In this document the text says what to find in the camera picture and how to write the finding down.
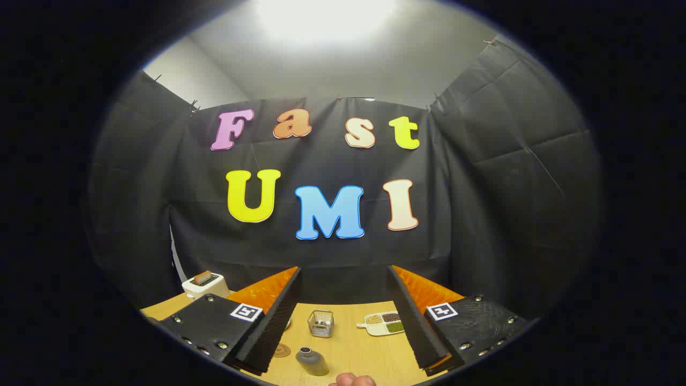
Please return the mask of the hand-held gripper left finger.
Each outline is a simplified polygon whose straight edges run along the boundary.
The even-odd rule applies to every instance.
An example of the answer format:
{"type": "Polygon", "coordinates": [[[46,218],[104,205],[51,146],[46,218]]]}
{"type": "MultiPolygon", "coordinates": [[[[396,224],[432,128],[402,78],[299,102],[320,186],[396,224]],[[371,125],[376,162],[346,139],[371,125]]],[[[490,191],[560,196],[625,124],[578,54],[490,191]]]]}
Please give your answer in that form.
{"type": "Polygon", "coordinates": [[[294,266],[232,295],[199,296],[158,326],[226,366],[261,375],[268,371],[301,288],[301,269],[294,266]]]}

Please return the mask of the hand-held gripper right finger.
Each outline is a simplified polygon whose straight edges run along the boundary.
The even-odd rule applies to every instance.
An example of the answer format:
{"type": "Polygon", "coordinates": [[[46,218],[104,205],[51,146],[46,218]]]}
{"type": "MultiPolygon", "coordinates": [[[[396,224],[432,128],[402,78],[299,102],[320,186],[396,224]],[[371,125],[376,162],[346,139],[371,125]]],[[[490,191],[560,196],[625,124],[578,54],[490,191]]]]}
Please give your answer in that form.
{"type": "Polygon", "coordinates": [[[394,265],[387,267],[387,293],[427,376],[497,352],[530,324],[483,295],[460,295],[394,265]]]}

